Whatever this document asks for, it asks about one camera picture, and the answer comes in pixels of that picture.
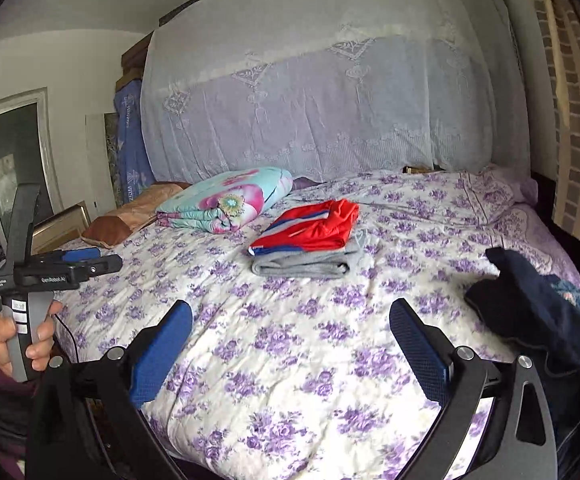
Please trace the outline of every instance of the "black cable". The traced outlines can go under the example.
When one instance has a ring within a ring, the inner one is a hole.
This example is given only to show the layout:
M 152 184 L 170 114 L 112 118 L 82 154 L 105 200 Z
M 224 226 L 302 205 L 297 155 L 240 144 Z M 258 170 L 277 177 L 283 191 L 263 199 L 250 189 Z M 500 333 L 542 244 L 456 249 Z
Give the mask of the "black cable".
M 63 325 L 63 328 L 68 331 L 68 334 L 70 334 L 70 337 L 72 338 L 72 342 L 74 343 L 74 353 L 76 354 L 76 362 L 79 362 L 79 360 L 78 360 L 78 348 L 76 347 L 76 339 L 74 339 L 74 336 L 72 335 L 72 332 L 68 328 L 68 326 L 65 323 L 63 323 L 63 320 L 60 317 L 58 317 L 58 314 L 54 314 L 54 317 L 56 319 L 58 319 L 58 322 L 61 323 L 61 325 Z

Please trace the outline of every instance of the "blue gripper pad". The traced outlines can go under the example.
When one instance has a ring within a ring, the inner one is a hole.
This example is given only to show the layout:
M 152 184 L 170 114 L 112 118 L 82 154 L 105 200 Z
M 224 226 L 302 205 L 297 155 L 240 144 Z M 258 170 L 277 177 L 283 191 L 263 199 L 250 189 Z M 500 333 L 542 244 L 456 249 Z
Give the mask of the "blue gripper pad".
M 89 247 L 87 249 L 75 249 L 73 251 L 65 251 L 61 258 L 64 262 L 81 262 L 83 260 L 92 260 L 101 257 L 101 250 L 96 247 Z
M 426 398 L 443 407 L 450 399 L 450 374 L 427 338 L 425 325 L 405 300 L 392 303 L 389 319 L 390 331 L 406 356 Z
M 185 301 L 177 300 L 171 309 L 166 323 L 132 370 L 130 400 L 137 410 L 144 402 L 154 400 L 157 396 L 192 332 L 193 315 L 190 306 Z

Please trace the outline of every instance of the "gray handle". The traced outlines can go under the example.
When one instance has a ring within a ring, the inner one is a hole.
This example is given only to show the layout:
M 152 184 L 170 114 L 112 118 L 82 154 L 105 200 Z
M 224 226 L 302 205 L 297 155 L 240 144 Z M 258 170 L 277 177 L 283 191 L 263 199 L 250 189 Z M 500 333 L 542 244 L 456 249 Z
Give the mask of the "gray handle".
M 38 342 L 37 330 L 45 320 L 52 301 L 54 301 L 52 291 L 30 292 L 27 301 L 3 298 L 3 316 L 11 317 L 16 325 L 17 333 L 7 341 L 7 350 L 12 362 L 12 378 L 19 383 L 29 381 L 38 375 L 32 368 L 31 359 L 25 356 L 25 350 L 29 345 Z

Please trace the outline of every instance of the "glass pane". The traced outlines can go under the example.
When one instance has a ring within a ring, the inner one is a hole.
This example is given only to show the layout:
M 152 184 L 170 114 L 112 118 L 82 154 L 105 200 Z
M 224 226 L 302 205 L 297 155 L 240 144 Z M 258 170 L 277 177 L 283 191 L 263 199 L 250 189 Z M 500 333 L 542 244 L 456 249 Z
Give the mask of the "glass pane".
M 52 216 L 52 205 L 41 161 L 36 103 L 0 114 L 0 219 L 6 238 L 16 187 L 32 182 L 41 184 L 34 218 L 38 223 Z

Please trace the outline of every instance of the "navy jacket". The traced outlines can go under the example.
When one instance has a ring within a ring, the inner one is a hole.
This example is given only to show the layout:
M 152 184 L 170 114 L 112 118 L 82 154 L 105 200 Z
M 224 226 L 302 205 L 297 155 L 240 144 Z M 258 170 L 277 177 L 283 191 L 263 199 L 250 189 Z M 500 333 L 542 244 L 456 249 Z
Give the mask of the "navy jacket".
M 580 310 L 560 296 L 521 254 L 486 250 L 496 280 L 472 285 L 465 298 L 487 327 L 536 364 L 550 408 L 559 478 L 580 465 Z

